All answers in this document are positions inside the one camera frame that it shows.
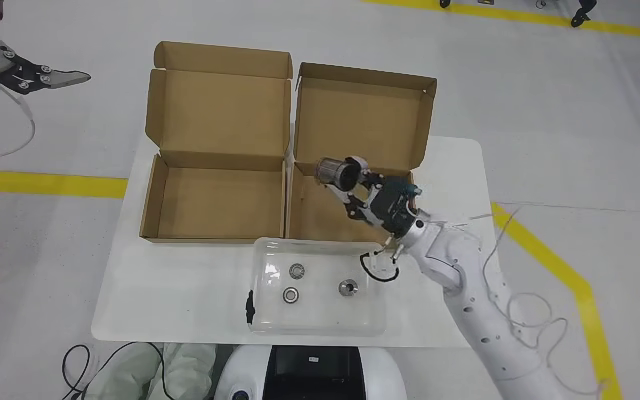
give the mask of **white table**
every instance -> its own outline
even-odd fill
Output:
[[[414,170],[423,189],[417,205],[439,214],[491,212],[482,151],[477,142],[432,136]],[[401,257],[400,277],[384,287],[387,324],[377,337],[252,333],[245,301],[252,272],[251,245],[153,244],[138,237],[156,146],[144,136],[136,153],[111,247],[91,331],[113,341],[297,344],[380,347],[468,347],[442,298],[442,288]],[[470,230],[488,254],[495,243],[491,218]],[[498,268],[497,257],[490,268]]]

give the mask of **open cardboard box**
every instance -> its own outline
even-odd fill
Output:
[[[282,237],[289,53],[162,42],[147,136],[159,147],[140,236],[157,242]]]
[[[315,165],[322,157],[355,155],[376,172],[412,181],[410,171],[426,151],[435,94],[433,78],[303,63],[286,237],[384,242],[382,228],[347,217],[315,181]]]

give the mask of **clear plastic container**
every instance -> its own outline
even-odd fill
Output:
[[[386,329],[384,283],[371,279],[360,265],[360,255],[378,249],[376,243],[317,242],[262,238],[254,244],[252,331],[263,334],[321,336],[377,336]],[[381,257],[368,260],[367,266]],[[304,276],[289,274],[302,264]],[[342,281],[353,279],[357,292],[343,296]],[[287,303],[286,288],[298,291]]]

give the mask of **black wire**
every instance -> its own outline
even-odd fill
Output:
[[[124,349],[125,347],[131,346],[132,344],[136,344],[136,343],[146,343],[149,346],[153,347],[153,349],[156,351],[156,353],[158,353],[158,356],[160,356],[160,365],[162,365],[162,390],[164,391],[164,395],[167,396],[167,398],[169,400],[175,400],[167,392],[167,385],[166,385],[166,379],[165,379],[165,370],[164,370],[164,357],[162,355],[162,352],[160,351],[160,349],[155,344],[153,344],[151,342],[129,342],[129,343],[126,343],[126,344],[118,347],[113,353],[111,353],[109,358],[107,358],[107,361],[105,361],[104,364],[102,364],[102,367],[100,367],[100,369],[98,370],[96,375],[98,375],[98,373],[100,373],[100,371],[102,371],[104,369],[104,367],[106,367],[107,364],[109,364],[109,361],[111,361],[111,359],[120,350]],[[87,352],[87,361],[84,364],[84,369],[82,370],[82,373],[80,374],[80,377],[78,378],[78,380],[76,381],[76,383],[74,385],[71,385],[71,382],[69,382],[69,379],[67,379],[67,373],[66,373],[67,357],[69,356],[69,354],[73,350],[75,350],[77,348],[83,348]],[[91,358],[91,351],[89,350],[89,348],[87,346],[85,346],[83,344],[77,344],[77,345],[71,347],[69,350],[67,350],[67,352],[65,353],[64,357],[62,358],[62,377],[64,378],[64,382],[67,384],[67,386],[69,386],[70,390],[66,395],[64,395],[62,400],[65,400],[74,391],[77,392],[77,393],[74,395],[73,399],[76,399],[78,397],[78,395],[80,395],[80,394],[82,395],[82,399],[84,399],[84,396],[85,396],[85,394],[87,392],[87,389],[89,388],[89,385],[93,381],[93,378],[91,379],[91,381],[89,381],[89,383],[87,383],[87,385],[84,387],[83,390],[77,389],[77,386],[80,383],[80,381],[82,380],[82,378],[84,377],[85,372],[87,372],[87,367],[89,366],[89,359],[90,358]]]
[[[84,363],[84,368],[82,369],[82,373],[80,374],[80,377],[78,378],[76,383],[72,385],[71,382],[69,382],[69,379],[67,379],[67,372],[66,372],[67,357],[69,357],[69,354],[73,350],[78,349],[78,348],[82,348],[87,352],[87,361]],[[67,397],[69,397],[69,395],[71,393],[73,393],[73,392],[78,392],[78,393],[81,392],[81,390],[77,389],[77,387],[80,384],[80,381],[82,380],[82,378],[84,378],[84,374],[87,372],[87,368],[89,368],[89,359],[90,358],[91,358],[91,351],[84,344],[77,344],[77,345],[73,346],[72,348],[70,348],[69,350],[67,350],[67,352],[64,354],[64,357],[62,358],[62,377],[64,378],[64,382],[67,384],[67,386],[69,386],[70,389],[67,392],[67,394],[64,395],[62,400],[64,400]]]
[[[435,257],[431,257],[431,256],[425,256],[425,258],[429,258],[429,259],[431,259],[431,260],[440,261],[440,262],[441,262],[441,263],[443,263],[444,265],[449,266],[449,267],[451,267],[451,268],[455,269],[455,268],[453,267],[453,265],[449,264],[449,263],[448,263],[448,262],[446,262],[446,261],[442,261],[442,260],[441,260],[441,259],[439,259],[439,258],[435,258]]]
[[[379,253],[380,253],[380,251],[374,251],[373,255],[378,255]],[[373,279],[374,281],[391,282],[391,281],[396,280],[396,278],[398,278],[398,275],[400,275],[400,269],[398,267],[396,267],[396,273],[391,278],[378,278],[377,276],[372,274],[371,271],[369,271],[369,268],[367,268],[367,266],[364,264],[364,259],[366,257],[369,257],[369,253],[364,253],[364,254],[360,255],[360,265],[362,265],[362,269],[364,269],[364,272],[366,272],[367,275],[369,275],[369,277],[371,277],[371,279]]]

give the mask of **floor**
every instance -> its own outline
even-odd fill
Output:
[[[550,0],[542,11],[533,0],[495,7],[571,16],[577,2],[567,1]],[[638,4],[602,3],[593,19],[640,25]],[[8,171],[126,178],[160,40],[286,50],[294,65],[437,77],[431,132],[477,140],[492,200],[509,210],[524,205],[518,219],[589,280],[624,396],[640,398],[637,37],[357,0],[8,0],[0,37],[33,61],[93,76],[28,97],[38,133],[0,158]],[[3,148],[27,134],[3,96],[0,121]],[[119,208],[115,199],[0,193],[3,399],[62,397],[66,349],[88,343],[104,361],[117,346],[92,339],[89,325]],[[554,365],[573,387],[592,389],[568,290],[508,239],[500,259],[515,290],[544,295],[570,318]],[[497,398],[469,349],[391,352],[411,399]]]

